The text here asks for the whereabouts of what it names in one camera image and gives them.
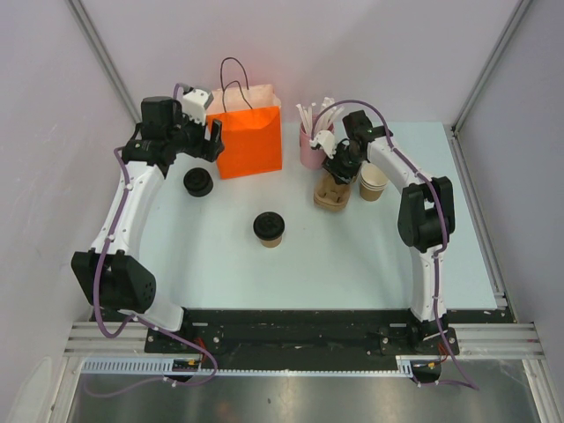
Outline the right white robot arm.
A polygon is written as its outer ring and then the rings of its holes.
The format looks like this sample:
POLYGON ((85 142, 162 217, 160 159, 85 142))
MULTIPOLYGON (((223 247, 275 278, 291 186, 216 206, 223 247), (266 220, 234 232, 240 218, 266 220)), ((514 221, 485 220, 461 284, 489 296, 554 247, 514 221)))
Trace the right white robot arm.
POLYGON ((321 130, 309 141, 326 154, 323 168, 335 183, 352 181, 363 164, 373 164, 400 194, 397 230, 410 249, 413 294, 411 327, 406 342, 416 353, 428 353, 448 328, 442 299, 442 261, 454 232, 453 185, 446 177, 432 177, 404 154, 388 126, 375 127, 360 110, 343 118, 346 138, 338 141, 321 130))

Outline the brown pulp cup carrier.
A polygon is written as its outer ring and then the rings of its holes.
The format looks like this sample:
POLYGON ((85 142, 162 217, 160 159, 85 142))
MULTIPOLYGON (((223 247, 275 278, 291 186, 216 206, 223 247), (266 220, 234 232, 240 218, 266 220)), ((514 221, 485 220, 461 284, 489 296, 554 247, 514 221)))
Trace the brown pulp cup carrier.
POLYGON ((324 172, 314 189, 314 205, 329 212, 341 212, 347 206, 352 183, 337 184, 334 177, 324 172))

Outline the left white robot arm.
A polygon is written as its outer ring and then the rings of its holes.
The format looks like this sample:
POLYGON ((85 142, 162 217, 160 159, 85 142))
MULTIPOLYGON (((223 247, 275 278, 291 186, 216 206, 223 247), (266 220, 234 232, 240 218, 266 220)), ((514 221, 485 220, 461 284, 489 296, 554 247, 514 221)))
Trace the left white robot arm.
POLYGON ((157 287, 156 278, 139 259, 140 243, 152 203, 176 157, 187 154, 215 161, 224 151, 222 124, 206 120, 211 92, 185 90, 180 99, 147 97, 133 135, 114 154, 121 176, 105 222, 91 247, 77 251, 71 268, 96 320, 104 309, 164 329, 164 341, 182 353, 195 341, 182 322, 184 310, 157 287))

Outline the black plastic cup lid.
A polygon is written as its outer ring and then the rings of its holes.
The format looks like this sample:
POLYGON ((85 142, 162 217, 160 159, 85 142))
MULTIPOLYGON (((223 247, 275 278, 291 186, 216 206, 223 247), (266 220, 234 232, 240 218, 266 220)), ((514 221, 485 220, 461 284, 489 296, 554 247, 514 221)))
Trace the black plastic cup lid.
POLYGON ((253 231, 256 237, 268 238, 283 235, 286 223, 281 215, 274 211, 265 211, 256 216, 253 222, 253 231))

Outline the brown paper coffee cup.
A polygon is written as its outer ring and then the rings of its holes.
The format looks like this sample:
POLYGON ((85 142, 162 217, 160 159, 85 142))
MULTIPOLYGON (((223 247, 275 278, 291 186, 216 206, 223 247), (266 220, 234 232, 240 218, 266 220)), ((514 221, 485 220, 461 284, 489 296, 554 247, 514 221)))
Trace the brown paper coffee cup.
POLYGON ((266 247, 266 248, 276 248, 283 239, 283 235, 280 234, 277 237, 268 237, 268 238, 264 238, 264 237, 260 237, 259 241, 261 242, 261 244, 266 247))

